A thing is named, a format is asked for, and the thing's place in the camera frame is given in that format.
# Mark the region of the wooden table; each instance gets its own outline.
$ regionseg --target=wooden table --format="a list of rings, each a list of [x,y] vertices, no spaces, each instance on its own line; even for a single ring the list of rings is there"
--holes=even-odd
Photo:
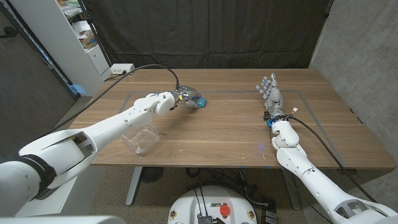
[[[148,154],[134,154],[121,141],[106,146],[94,161],[101,166],[280,168],[261,116],[264,100],[255,90],[263,76],[275,72],[289,113],[311,126],[338,159],[352,169],[392,169],[391,155],[361,124],[328,82],[308,69],[175,69],[180,85],[196,88],[207,99],[199,110],[179,103],[152,125],[161,141]],[[108,87],[106,82],[98,93]],[[173,90],[166,70],[139,70],[113,87],[83,112],[70,128],[83,128],[132,106],[148,93]],[[308,158],[321,169],[339,169],[318,139],[291,120]]]

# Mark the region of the transparent plastic container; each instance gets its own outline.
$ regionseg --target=transparent plastic container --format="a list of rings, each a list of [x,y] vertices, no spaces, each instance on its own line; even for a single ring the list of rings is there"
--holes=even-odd
[[[124,142],[136,154],[147,154],[160,139],[160,131],[148,124],[138,128],[132,128],[121,136]]]

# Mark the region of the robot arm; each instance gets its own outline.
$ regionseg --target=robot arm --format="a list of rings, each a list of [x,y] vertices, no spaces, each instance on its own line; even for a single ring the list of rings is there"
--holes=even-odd
[[[307,158],[299,144],[299,136],[283,113],[283,100],[276,86],[275,75],[271,82],[264,77],[262,94],[268,110],[269,125],[272,133],[272,146],[277,150],[279,164],[296,175],[327,212],[333,223],[395,223],[398,213],[385,205],[369,202],[341,190],[324,173],[317,169]]]
[[[100,150],[129,129],[150,124],[183,100],[192,104],[198,92],[187,86],[149,94],[134,106],[87,128],[57,131],[31,142],[20,158],[0,164],[0,217],[14,216],[39,193],[55,189],[85,170]]]

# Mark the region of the dark backdrop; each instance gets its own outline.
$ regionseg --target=dark backdrop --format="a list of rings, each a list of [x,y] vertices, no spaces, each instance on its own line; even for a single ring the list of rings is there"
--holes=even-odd
[[[329,0],[83,2],[112,63],[307,68]]]

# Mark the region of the table leg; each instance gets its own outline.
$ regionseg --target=table leg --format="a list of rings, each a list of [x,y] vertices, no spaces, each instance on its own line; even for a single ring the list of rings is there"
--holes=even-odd
[[[138,185],[140,181],[142,167],[135,167],[132,173],[129,192],[127,193],[126,205],[131,206],[134,203],[136,193],[138,191]]]
[[[294,178],[293,178],[293,174],[285,169],[282,168],[283,170],[281,170],[280,172],[282,173],[282,177],[284,179],[285,182],[285,186],[287,189],[287,193],[289,194],[289,198],[290,198],[290,202],[292,204],[292,208],[294,210],[300,210],[301,209],[301,204],[300,204],[300,200],[299,200],[299,195],[297,194],[296,191],[296,185],[294,183]]]

